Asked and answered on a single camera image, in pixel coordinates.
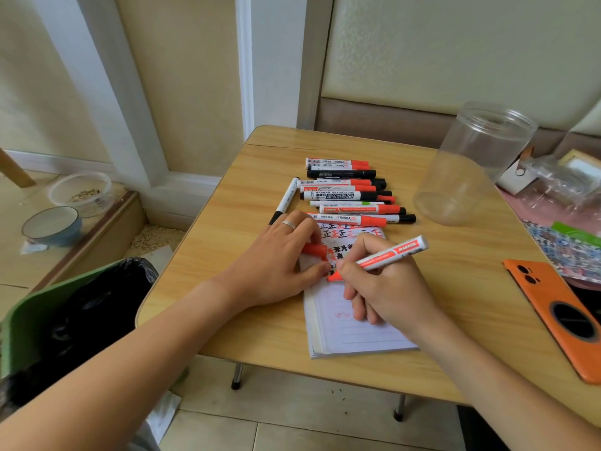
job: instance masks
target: green trash can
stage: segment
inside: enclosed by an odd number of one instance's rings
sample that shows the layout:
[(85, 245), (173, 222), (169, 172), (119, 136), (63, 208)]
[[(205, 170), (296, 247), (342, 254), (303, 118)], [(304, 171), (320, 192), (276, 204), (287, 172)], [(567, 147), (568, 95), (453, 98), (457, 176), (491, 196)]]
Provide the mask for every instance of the green trash can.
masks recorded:
[(113, 264), (32, 293), (8, 312), (2, 323), (0, 378), (40, 359), (40, 334), (46, 329), (52, 313), (79, 287), (94, 280)]

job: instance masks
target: hand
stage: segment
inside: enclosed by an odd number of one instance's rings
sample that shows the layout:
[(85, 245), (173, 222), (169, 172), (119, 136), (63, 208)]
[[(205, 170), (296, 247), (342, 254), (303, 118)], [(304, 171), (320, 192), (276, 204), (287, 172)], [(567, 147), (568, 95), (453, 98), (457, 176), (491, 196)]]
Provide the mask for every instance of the hand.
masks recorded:
[(382, 317), (414, 341), (444, 313), (413, 258), (408, 256), (373, 272), (364, 271), (355, 262), (394, 245), (381, 237), (361, 234), (337, 268), (346, 282), (344, 298), (352, 301), (355, 319), (367, 318), (376, 324)]
[[(296, 229), (282, 224), (285, 220)], [(299, 210), (284, 213), (213, 280), (230, 291), (242, 309), (297, 295), (315, 285), (331, 268), (328, 262), (321, 262), (295, 272), (296, 261), (309, 240), (321, 242), (321, 230), (315, 220)]]

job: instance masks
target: bowl rim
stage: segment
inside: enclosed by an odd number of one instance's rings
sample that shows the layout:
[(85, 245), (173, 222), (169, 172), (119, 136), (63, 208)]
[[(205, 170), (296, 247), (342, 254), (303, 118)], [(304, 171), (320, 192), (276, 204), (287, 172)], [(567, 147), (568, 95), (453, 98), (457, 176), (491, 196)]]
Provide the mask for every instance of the bowl rim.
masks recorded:
[[(25, 234), (25, 225), (27, 223), (29, 223), (32, 219), (34, 219), (41, 213), (48, 212), (49, 210), (60, 209), (60, 208), (72, 209), (75, 211), (75, 219), (71, 223), (69, 223), (68, 226), (64, 227), (62, 230), (57, 231), (56, 233), (48, 234), (45, 236), (31, 237), (31, 236), (28, 236)], [(46, 237), (56, 236), (57, 234), (62, 233), (64, 230), (68, 230), (71, 226), (73, 226), (74, 224), (77, 223), (77, 220), (79, 220), (79, 211), (77, 209), (75, 209), (75, 207), (69, 207), (68, 205), (57, 205), (56, 207), (49, 207), (48, 209), (44, 209), (44, 210), (41, 210), (40, 212), (34, 213), (34, 215), (32, 215), (28, 219), (26, 219), (25, 222), (21, 225), (21, 235), (32, 241), (38, 241), (38, 240), (44, 239)]]
[[(98, 193), (97, 195), (94, 196), (90, 196), (87, 199), (84, 200), (80, 200), (77, 201), (75, 203), (66, 203), (66, 202), (61, 202), (57, 199), (53, 199), (52, 197), (52, 193), (54, 193), (54, 191), (60, 187), (63, 183), (71, 180), (71, 179), (75, 179), (76, 177), (85, 177), (85, 176), (96, 176), (98, 179), (101, 179), (102, 181), (105, 182), (105, 187), (103, 190), (100, 191), (100, 193)], [(57, 207), (72, 207), (72, 205), (65, 205), (65, 204), (73, 204), (73, 205), (84, 205), (84, 204), (89, 204), (91, 202), (94, 202), (96, 199), (98, 198), (102, 198), (104, 196), (106, 196), (109, 192), (110, 192), (110, 186), (112, 184), (112, 181), (110, 179), (110, 177), (105, 174), (105, 173), (99, 173), (97, 171), (83, 171), (81, 173), (75, 173), (75, 174), (71, 174), (68, 175), (66, 177), (63, 177), (62, 179), (57, 180), (55, 183), (53, 183), (50, 188), (48, 189), (46, 195), (48, 196), (48, 199), (52, 202), (52, 204), (55, 204)]]

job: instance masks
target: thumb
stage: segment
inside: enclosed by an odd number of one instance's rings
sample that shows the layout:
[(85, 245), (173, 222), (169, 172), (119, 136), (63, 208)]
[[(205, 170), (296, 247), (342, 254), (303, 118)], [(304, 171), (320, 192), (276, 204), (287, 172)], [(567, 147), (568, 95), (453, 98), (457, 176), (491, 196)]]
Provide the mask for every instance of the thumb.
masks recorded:
[(330, 263), (321, 262), (295, 274), (296, 285), (299, 291), (303, 291), (304, 289), (315, 285), (315, 283), (321, 280), (330, 269), (332, 269)]
[(364, 298), (371, 300), (377, 296), (378, 276), (365, 272), (357, 263), (342, 263), (338, 268), (340, 276), (345, 282), (350, 283), (350, 286), (355, 288)]

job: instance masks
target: wall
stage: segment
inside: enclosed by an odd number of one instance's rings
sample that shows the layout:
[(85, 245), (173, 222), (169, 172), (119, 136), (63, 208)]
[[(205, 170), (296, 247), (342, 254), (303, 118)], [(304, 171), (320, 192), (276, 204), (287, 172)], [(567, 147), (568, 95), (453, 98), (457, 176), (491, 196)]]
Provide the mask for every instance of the wall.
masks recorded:
[[(484, 100), (569, 130), (601, 97), (599, 13), (601, 0), (335, 0), (321, 96), (441, 113)], [(597, 108), (582, 129), (600, 122)]]
[(116, 0), (169, 170), (223, 175), (242, 147), (234, 0)]
[(110, 162), (31, 0), (0, 0), (0, 147)]

